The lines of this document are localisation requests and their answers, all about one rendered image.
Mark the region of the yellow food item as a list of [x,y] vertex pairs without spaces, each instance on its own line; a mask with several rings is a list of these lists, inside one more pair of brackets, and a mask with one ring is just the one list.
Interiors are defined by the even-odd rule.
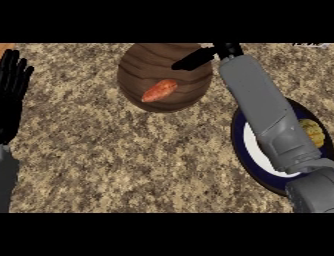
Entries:
[[299,123],[309,138],[312,139],[312,142],[317,147],[321,148],[325,144],[325,134],[319,124],[311,119],[300,119]]

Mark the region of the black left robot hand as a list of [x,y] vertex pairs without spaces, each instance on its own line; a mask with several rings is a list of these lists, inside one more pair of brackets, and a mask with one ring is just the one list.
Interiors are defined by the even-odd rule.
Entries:
[[8,145],[18,133],[33,71],[20,51],[8,49],[0,59],[0,145]]

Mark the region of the brown wooden plate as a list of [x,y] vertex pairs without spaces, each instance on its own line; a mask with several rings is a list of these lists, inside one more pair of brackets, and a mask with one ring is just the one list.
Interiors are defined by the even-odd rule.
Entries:
[[[135,43],[125,53],[117,72],[120,91],[129,101],[150,112],[176,112],[191,107],[207,93],[212,78],[212,63],[194,71],[173,70],[172,65],[201,48],[198,43]],[[173,79],[178,89],[156,102],[144,102],[145,91],[161,80]]]

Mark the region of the orange sweet potato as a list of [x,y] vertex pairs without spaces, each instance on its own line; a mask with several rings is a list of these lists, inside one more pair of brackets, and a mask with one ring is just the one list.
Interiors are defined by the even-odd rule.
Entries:
[[156,102],[172,95],[178,89],[178,82],[173,79],[164,79],[145,91],[144,102]]

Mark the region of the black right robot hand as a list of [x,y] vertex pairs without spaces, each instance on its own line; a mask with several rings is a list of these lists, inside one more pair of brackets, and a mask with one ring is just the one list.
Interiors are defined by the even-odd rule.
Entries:
[[172,65],[173,70],[192,71],[219,56],[221,59],[244,54],[240,43],[218,42],[212,47],[200,48]]

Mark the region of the pale patterned object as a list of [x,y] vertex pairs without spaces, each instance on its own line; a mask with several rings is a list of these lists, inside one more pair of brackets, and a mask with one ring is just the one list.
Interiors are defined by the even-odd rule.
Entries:
[[305,47],[305,48],[327,48],[331,43],[293,43],[294,47]]

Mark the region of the dark blue white bowl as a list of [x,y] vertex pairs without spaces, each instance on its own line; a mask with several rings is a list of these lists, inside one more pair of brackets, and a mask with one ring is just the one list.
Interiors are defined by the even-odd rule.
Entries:
[[[296,102],[293,99],[288,99],[288,101],[297,118],[311,119],[318,123],[325,135],[324,145],[319,147],[319,151],[322,157],[334,161],[334,143],[319,118],[299,102]],[[231,141],[241,165],[256,182],[275,194],[287,196],[287,183],[294,181],[297,178],[305,177],[305,174],[287,174],[274,169],[271,161],[259,147],[256,135],[241,109],[237,109],[232,117]]]

